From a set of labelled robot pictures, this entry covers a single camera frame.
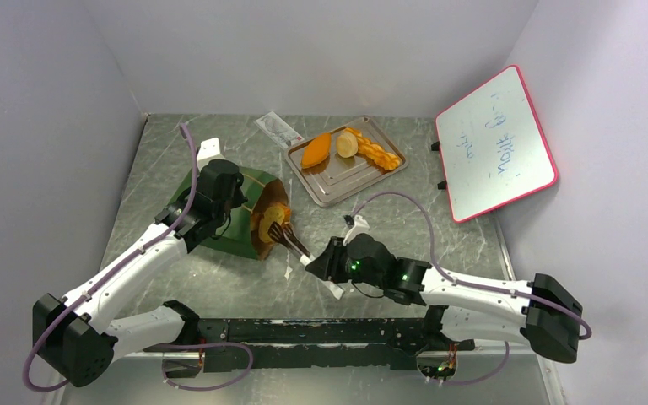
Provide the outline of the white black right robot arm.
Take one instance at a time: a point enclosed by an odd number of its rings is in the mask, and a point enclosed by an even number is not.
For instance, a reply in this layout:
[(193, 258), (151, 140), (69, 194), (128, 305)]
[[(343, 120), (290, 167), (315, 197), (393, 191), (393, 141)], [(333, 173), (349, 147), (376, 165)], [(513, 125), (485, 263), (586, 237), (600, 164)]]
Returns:
[(394, 256), (367, 234), (350, 242), (332, 237), (319, 256), (300, 260), (324, 282), (368, 284), (398, 304), (441, 309), (442, 315), (421, 328), (429, 348), (482, 339), (526, 344), (559, 363), (577, 360), (583, 307), (547, 274), (538, 273), (531, 281), (505, 281), (439, 272), (429, 262)]

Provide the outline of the round seeded fake bread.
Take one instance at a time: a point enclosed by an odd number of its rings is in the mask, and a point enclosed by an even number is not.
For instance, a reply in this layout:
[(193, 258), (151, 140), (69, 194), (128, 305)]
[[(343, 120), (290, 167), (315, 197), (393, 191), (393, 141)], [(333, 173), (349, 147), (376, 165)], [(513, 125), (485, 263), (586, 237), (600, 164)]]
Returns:
[(256, 233), (259, 241), (265, 244), (272, 244), (269, 236), (269, 229), (272, 224), (286, 224), (290, 221), (291, 209), (280, 202), (269, 204), (262, 212), (254, 213), (251, 216), (251, 231)]

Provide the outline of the smooth orange fake loaf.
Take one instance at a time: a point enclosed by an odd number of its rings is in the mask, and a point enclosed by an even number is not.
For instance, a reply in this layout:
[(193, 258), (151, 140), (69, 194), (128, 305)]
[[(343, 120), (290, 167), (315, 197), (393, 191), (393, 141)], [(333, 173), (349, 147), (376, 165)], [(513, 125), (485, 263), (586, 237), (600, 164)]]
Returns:
[(332, 134), (324, 132), (313, 138), (305, 147), (300, 165), (302, 169), (312, 168), (322, 163), (329, 155)]

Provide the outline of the green paper bag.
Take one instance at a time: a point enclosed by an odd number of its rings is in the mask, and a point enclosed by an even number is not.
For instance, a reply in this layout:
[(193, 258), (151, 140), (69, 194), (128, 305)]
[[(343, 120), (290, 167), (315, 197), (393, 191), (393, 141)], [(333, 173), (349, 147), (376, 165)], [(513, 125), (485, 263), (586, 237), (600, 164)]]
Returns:
[(217, 229), (216, 239), (208, 238), (201, 243), (215, 251), (238, 257), (264, 260), (275, 245), (258, 240), (251, 231), (251, 216), (262, 212), (271, 203), (283, 203), (289, 207), (289, 197), (281, 179), (263, 170), (241, 167), (244, 176), (242, 191), (247, 202), (231, 211), (231, 222)]

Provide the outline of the metal baking tray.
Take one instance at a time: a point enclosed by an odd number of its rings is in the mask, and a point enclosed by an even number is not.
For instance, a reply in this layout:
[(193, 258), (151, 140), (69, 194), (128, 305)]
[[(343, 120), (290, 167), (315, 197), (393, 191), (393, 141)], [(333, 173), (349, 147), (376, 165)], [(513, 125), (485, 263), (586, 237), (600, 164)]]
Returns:
[(313, 201), (323, 208), (340, 203), (408, 166), (408, 158), (372, 117), (357, 117), (329, 132), (336, 138), (347, 127), (360, 130), (366, 138), (378, 143), (384, 151), (395, 154), (401, 160), (401, 164), (394, 170), (384, 170), (371, 159), (360, 154), (345, 159), (338, 155), (336, 145), (332, 144), (329, 156), (322, 163), (304, 169), (300, 161), (305, 147), (311, 141), (306, 140), (288, 148), (284, 153), (284, 160), (289, 164), (295, 178), (302, 183)]

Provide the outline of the pale round fake bun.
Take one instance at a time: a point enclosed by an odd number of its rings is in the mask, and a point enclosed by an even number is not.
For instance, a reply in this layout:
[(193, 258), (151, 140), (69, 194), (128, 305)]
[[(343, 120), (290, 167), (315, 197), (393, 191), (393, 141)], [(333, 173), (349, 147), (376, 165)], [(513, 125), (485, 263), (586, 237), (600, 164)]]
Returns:
[(357, 137), (350, 131), (341, 131), (336, 139), (336, 149), (341, 158), (348, 159), (355, 156), (359, 150)]

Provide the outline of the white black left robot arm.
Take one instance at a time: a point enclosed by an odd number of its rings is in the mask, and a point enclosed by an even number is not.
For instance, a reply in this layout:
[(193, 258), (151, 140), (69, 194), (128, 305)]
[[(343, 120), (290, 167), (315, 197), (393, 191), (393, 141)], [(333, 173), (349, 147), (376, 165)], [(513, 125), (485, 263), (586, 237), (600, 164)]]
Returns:
[(187, 351), (202, 343), (198, 315), (176, 300), (138, 316), (117, 315), (155, 275), (229, 223), (231, 210), (247, 200), (243, 182), (235, 163), (209, 161), (115, 262), (62, 297), (39, 298), (32, 309), (34, 347), (27, 360), (40, 357), (66, 382), (82, 387), (127, 354), (160, 344)]

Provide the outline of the braided orange fake bread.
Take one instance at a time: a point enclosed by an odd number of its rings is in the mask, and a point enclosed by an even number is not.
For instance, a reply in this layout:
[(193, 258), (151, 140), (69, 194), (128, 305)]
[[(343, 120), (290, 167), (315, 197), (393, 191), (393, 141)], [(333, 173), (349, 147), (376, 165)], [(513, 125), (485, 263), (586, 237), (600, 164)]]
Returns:
[(387, 152), (383, 147), (368, 138), (362, 132), (352, 127), (345, 127), (344, 131), (354, 136), (357, 144), (357, 153), (370, 159), (375, 165), (386, 171), (392, 171), (402, 164), (402, 159), (393, 152)]

